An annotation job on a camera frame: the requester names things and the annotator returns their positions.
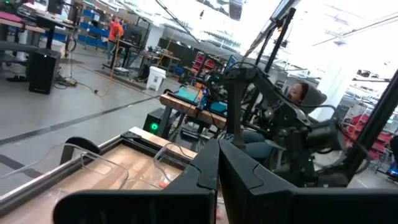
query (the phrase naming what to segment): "plastic bin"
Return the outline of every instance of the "plastic bin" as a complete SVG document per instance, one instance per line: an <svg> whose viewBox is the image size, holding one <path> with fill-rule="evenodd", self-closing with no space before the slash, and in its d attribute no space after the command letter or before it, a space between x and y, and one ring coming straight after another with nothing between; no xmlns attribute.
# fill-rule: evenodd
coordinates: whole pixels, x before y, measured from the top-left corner
<svg viewBox="0 0 398 224"><path fill-rule="evenodd" d="M155 91L158 91L160 88L160 85L163 82L163 79L166 78L166 71L151 66L149 68L149 77L148 77L148 82L147 82L147 89L154 89Z"/></svg>

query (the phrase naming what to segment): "computer monitor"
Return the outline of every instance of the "computer monitor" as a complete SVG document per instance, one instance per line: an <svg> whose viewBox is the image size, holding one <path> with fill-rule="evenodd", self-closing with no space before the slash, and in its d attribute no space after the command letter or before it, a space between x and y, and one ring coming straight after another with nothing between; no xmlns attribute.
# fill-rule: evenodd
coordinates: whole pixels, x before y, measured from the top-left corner
<svg viewBox="0 0 398 224"><path fill-rule="evenodd" d="M225 69L229 69L233 64L235 64L238 60L234 55L231 55L230 58L228 59L228 62L226 64Z"/></svg>
<svg viewBox="0 0 398 224"><path fill-rule="evenodd" d="M129 24L124 31L123 37L125 40L129 40L133 44L140 45L141 42L144 41L142 38L145 37L145 32L145 28Z"/></svg>

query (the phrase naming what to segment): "gray floor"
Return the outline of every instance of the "gray floor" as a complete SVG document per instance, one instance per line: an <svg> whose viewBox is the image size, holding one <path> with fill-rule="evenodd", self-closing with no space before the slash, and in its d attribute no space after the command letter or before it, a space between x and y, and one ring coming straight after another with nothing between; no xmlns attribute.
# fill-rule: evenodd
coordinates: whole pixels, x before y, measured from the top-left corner
<svg viewBox="0 0 398 224"><path fill-rule="evenodd" d="M91 47L86 50L78 47L73 59L82 62L73 65L73 78L98 90L100 95L105 94L110 88L105 97L95 95L83 85L66 90L54 88L50 95L31 93L27 89L27 83L5 81L4 77L11 77L13 74L0 70L0 156L8 160L8 164L0 163L0 176L12 171L13 166L27 165L43 157L45 161L37 164L35 170L46 172L56 167L60 160L60 147L50 152L49 149L65 142L71 136L81 136L101 144L131 127L142 127L147 113L161 107L156 96L166 88L177 90L180 86L175 80L167 79L158 92L137 91L109 82L107 78L94 72L101 69L101 64L106 61L105 54L102 50ZM3 69L17 73L24 71L24 68L18 65ZM126 107L102 114L104 111L123 106ZM23 138L23 134L31 132L34 132L35 136L13 141L15 136ZM327 164L333 158L320 157L317 160ZM2 184L0 193L7 192L30 179L28 172L14 176L7 181L9 184ZM374 175L370 171L357 176L350 187L398 189L395 184L387 183L384 176Z"/></svg>

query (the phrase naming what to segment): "pipe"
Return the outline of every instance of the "pipe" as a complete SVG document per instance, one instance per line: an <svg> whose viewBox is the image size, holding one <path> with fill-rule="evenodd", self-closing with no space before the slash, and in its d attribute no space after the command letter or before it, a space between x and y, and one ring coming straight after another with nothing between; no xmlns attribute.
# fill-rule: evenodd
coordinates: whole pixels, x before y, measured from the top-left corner
<svg viewBox="0 0 398 224"><path fill-rule="evenodd" d="M389 24L389 23L391 23L391 22L396 22L396 21L398 21L398 15L392 16L392 17L387 18L387 19L383 19L383 20L381 20L381 21L379 21L379 22L375 22L375 23L373 23L373 24L366 25L366 26L364 26L364 27L360 27L360 28L358 28L358 29L353 29L353 30L351 30L351 31L348 31L348 32L346 32L346 33L343 33L343 34L341 35L341 37L349 37L349 36L351 36L351 35L355 35L355 34L357 34L357 33L364 32L364 31L367 31L367 30L369 30L369 29L374 29L374 28L377 28L377 27L379 27L379 26L387 25L387 24ZM317 46L317 45L320 45L320 44L323 44L323 43L326 43L326 42L329 42L329 41L335 40L335 39L337 39L337 37L333 37L333 38L330 38L330 39L328 39L328 40L324 40L324 41L319 42L319 43L317 43L317 44L313 44L312 46L314 47L314 46Z"/></svg>

